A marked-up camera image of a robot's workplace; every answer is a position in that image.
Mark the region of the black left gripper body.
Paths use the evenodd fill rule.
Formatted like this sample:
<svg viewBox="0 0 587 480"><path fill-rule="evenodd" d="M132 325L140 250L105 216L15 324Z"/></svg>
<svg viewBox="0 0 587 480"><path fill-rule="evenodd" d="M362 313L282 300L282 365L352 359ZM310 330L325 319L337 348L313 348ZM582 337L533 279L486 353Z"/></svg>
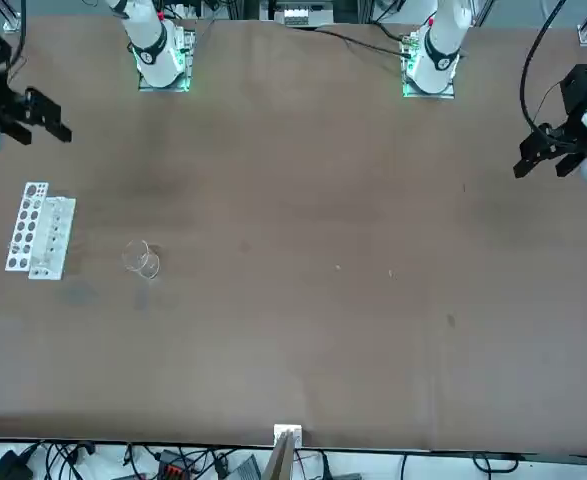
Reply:
<svg viewBox="0 0 587 480"><path fill-rule="evenodd" d="M587 64L575 65L561 81L566 119L562 124L567 141L587 145L587 127L582 117L587 111Z"/></svg>

